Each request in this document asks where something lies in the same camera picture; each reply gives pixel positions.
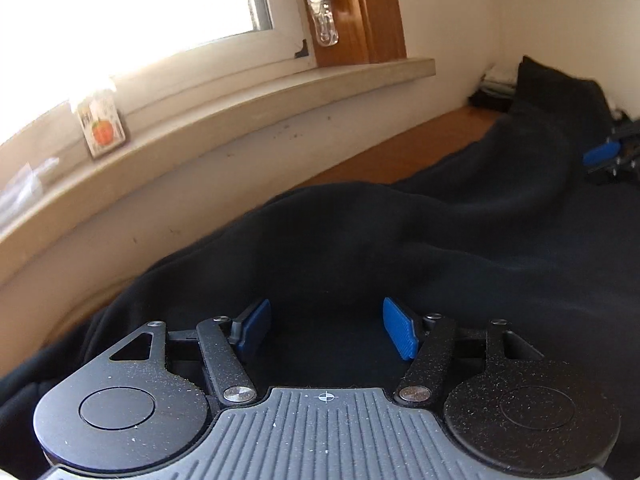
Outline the black Nike sweatpants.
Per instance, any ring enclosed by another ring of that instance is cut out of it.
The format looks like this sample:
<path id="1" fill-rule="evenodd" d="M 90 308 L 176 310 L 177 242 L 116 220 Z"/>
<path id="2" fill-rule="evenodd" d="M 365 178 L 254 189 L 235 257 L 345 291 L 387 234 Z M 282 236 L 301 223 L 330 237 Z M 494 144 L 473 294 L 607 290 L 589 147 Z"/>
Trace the black Nike sweatpants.
<path id="1" fill-rule="evenodd" d="M 1 466 L 47 469 L 40 398 L 145 322 L 187 330 L 266 298 L 259 388 L 395 385 L 385 298 L 463 326 L 506 318 L 581 367 L 620 409 L 606 469 L 639 474 L 639 189 L 591 183 L 582 156 L 614 122 L 601 87 L 523 58 L 515 99 L 477 142 L 392 184 L 283 193 L 154 263 L 107 308 L 1 382 Z"/>

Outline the white patterned folded cloth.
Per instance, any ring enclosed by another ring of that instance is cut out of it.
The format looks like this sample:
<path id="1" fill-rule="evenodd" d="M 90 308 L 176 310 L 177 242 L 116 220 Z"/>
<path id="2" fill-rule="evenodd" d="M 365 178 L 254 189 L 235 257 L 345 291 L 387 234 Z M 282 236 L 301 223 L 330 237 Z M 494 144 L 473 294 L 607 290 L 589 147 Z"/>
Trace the white patterned folded cloth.
<path id="1" fill-rule="evenodd" d="M 484 73 L 480 86 L 489 91 L 513 94 L 518 84 L 518 66 L 494 64 Z"/>

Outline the black folded garment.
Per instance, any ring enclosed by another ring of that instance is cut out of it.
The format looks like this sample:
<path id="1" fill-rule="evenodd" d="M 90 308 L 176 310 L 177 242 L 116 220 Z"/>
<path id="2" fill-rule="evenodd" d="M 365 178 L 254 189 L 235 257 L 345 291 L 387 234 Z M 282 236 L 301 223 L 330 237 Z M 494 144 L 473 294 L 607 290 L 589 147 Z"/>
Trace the black folded garment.
<path id="1" fill-rule="evenodd" d="M 507 113 L 514 102 L 515 90 L 496 90 L 487 87 L 478 88 L 468 97 L 469 106 Z"/>

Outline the small orange picture carton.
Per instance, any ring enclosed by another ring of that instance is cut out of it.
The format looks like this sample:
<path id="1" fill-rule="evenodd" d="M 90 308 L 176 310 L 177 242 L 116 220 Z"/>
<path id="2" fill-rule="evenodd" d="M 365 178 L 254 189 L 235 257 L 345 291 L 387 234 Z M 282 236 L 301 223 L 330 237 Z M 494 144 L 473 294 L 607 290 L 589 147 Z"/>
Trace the small orange picture carton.
<path id="1" fill-rule="evenodd" d="M 101 91 L 78 103 L 75 115 L 93 159 L 111 153 L 126 143 L 127 133 L 112 90 Z"/>

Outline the clear plastic bag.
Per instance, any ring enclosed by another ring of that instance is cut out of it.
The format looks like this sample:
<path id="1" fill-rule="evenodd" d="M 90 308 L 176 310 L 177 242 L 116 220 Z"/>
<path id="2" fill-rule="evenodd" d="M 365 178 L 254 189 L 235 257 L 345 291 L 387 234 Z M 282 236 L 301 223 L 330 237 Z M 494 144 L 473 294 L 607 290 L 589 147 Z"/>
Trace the clear plastic bag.
<path id="1" fill-rule="evenodd" d="M 43 181 L 52 174 L 59 163 L 60 160 L 57 157 L 50 157 L 35 167 L 26 164 L 14 174 L 1 191 L 1 229 L 6 228 L 20 214 L 40 200 L 44 193 Z"/>

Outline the brown wooden window frame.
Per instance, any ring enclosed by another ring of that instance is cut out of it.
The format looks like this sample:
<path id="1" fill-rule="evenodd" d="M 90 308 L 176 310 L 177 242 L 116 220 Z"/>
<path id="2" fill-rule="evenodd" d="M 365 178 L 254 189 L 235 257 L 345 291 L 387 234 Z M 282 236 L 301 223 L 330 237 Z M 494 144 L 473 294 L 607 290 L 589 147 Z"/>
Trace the brown wooden window frame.
<path id="1" fill-rule="evenodd" d="M 309 43 L 320 67 L 376 64 L 407 57 L 399 0 L 329 0 L 337 43 Z"/>

